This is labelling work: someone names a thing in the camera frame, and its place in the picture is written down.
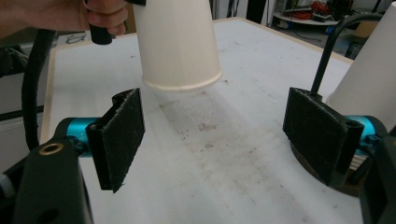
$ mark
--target finger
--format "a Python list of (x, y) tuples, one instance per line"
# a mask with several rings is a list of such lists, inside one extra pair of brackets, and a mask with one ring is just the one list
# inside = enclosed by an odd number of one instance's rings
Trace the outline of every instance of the finger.
[(107, 31), (111, 35), (123, 35), (123, 34), (125, 34), (126, 27), (125, 27), (124, 23), (122, 23), (118, 26), (107, 28)]
[(85, 7), (97, 13), (113, 14), (124, 8), (127, 2), (124, 0), (85, 0)]
[(88, 22), (98, 27), (115, 27), (122, 24), (127, 18), (128, 10), (125, 8), (122, 8), (110, 15), (100, 14), (93, 11), (88, 13)]

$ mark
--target person's arm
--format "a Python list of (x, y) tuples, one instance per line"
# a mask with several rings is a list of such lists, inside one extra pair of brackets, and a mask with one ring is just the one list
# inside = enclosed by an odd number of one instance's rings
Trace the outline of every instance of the person's arm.
[(27, 27), (84, 31), (89, 23), (121, 35), (128, 17), (126, 4), (123, 0), (90, 0), (87, 5), (82, 0), (0, 0), (0, 37)]

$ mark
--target tabletop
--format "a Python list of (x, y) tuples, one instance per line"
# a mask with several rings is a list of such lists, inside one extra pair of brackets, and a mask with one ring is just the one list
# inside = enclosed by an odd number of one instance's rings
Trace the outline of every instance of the tabletop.
[[(321, 49), (244, 19), (214, 28), (224, 74), (198, 91), (145, 86), (136, 35), (52, 50), (41, 142), (141, 89), (146, 133), (125, 185), (100, 190), (92, 159), (79, 159), (95, 223), (362, 223), (359, 199), (311, 176), (282, 132), (289, 87), (310, 89)], [(332, 56), (324, 100), (350, 64)]]

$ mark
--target white cylinder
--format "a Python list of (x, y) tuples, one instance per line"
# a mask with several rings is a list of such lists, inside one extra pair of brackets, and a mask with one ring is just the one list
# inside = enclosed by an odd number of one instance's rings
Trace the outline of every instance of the white cylinder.
[(364, 44), (328, 98), (343, 115), (370, 115), (390, 131), (396, 125), (396, 2)]
[(144, 83), (188, 91), (221, 77), (209, 1), (148, 0), (134, 17)]

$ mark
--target shelf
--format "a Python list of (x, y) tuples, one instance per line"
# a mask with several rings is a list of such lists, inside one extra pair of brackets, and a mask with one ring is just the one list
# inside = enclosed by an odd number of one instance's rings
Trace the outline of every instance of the shelf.
[(301, 24), (308, 24), (308, 25), (325, 25), (325, 26), (329, 26), (329, 25), (335, 25), (338, 23), (338, 21), (325, 21), (325, 22), (320, 22), (320, 21), (311, 21), (311, 20), (297, 20), (297, 19), (292, 19), (290, 17), (285, 17), (282, 14), (280, 14), (280, 12), (274, 12), (274, 16), (283, 20), (283, 21), (291, 21), (291, 22), (295, 22), (295, 23), (301, 23)]

